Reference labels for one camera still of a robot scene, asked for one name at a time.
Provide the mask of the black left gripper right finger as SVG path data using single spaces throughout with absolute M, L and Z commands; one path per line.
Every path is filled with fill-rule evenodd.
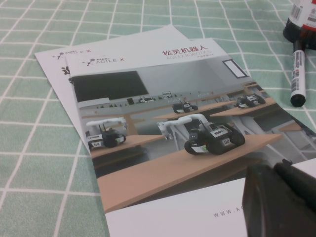
M 316 179 L 315 177 L 299 170 L 293 166 L 293 163 L 283 159 L 276 163 L 274 171 L 290 187 L 290 189 L 309 207 L 316 206 Z

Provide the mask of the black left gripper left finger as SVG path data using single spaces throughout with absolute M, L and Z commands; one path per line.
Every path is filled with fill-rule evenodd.
M 316 207 L 309 207 L 268 165 L 247 168 L 242 206 L 249 237 L 316 235 Z

